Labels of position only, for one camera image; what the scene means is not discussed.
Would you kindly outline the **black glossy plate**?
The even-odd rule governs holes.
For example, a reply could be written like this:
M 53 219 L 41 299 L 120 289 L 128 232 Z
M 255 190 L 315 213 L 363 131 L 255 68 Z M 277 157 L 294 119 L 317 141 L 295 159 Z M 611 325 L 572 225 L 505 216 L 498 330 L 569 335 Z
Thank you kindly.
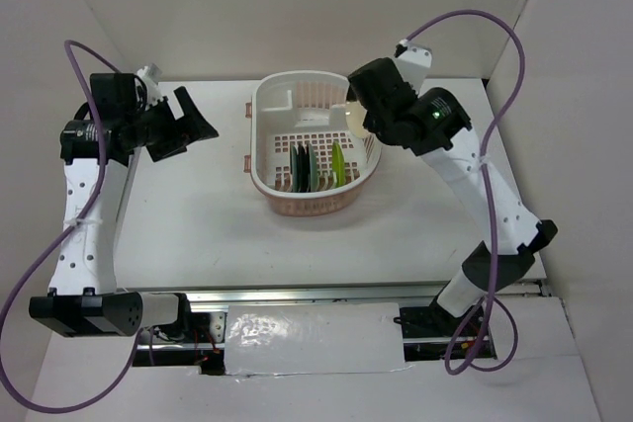
M 315 193 L 319 190 L 320 175 L 318 172 L 317 154 L 311 143 L 308 144 L 308 156 L 310 163 L 310 191 Z

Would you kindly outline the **green plastic plate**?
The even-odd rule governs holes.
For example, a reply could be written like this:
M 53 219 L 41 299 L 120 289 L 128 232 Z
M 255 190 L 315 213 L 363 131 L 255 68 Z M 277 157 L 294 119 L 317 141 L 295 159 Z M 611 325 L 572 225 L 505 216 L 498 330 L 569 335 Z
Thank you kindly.
M 334 141 L 331 145 L 331 165 L 332 173 L 335 178 L 335 186 L 337 188 L 345 185 L 345 161 L 342 147 L 338 141 Z

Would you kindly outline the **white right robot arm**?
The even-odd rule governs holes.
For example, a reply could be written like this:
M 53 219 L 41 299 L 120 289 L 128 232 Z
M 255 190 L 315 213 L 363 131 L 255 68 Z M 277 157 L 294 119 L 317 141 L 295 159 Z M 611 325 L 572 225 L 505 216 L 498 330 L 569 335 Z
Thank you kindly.
M 386 57 L 352 72 L 348 81 L 366 111 L 363 127 L 383 144 L 420 157 L 484 234 L 431 304 L 435 330 L 455 334 L 488 290 L 499 291 L 524 278 L 558 228 L 529 211 L 485 158 L 471 118 L 450 91 L 434 87 L 417 93 Z

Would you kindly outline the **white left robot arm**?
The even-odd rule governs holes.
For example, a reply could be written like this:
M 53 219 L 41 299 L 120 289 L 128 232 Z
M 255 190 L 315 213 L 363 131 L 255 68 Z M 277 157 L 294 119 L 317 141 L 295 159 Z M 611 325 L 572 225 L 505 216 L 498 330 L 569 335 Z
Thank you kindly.
M 134 336 L 154 327 L 174 342 L 194 333 L 195 317 L 182 293 L 122 291 L 114 254 L 136 173 L 146 150 L 158 162 L 188 145 L 218 137 L 183 86 L 175 117 L 151 74 L 93 73 L 96 106 L 83 104 L 60 134 L 66 180 L 63 238 L 44 296 L 29 303 L 30 317 L 66 337 Z

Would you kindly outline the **small blue floral plate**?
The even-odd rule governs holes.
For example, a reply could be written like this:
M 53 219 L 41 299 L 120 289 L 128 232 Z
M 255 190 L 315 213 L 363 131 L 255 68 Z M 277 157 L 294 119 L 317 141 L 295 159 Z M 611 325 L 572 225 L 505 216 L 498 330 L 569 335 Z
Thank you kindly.
M 290 176 L 291 176 L 291 188 L 293 193 L 299 192 L 299 169 L 298 169 L 298 150 L 295 145 L 290 146 Z

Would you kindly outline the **large blue floral plate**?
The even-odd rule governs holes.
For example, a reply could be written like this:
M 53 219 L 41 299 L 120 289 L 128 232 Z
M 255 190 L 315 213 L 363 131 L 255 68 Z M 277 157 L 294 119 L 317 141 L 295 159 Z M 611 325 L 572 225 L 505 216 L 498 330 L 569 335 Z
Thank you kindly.
M 298 150 L 298 191 L 306 193 L 310 189 L 310 158 L 306 148 L 299 144 Z

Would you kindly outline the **cream translucent plate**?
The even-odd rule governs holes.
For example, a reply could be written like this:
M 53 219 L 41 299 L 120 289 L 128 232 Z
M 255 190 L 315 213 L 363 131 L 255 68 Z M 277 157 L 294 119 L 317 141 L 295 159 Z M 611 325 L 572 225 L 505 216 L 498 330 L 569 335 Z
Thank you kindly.
M 348 130 L 358 138 L 365 138 L 370 135 L 370 131 L 365 129 L 364 120 L 367 111 L 358 101 L 347 101 L 345 103 L 345 120 Z

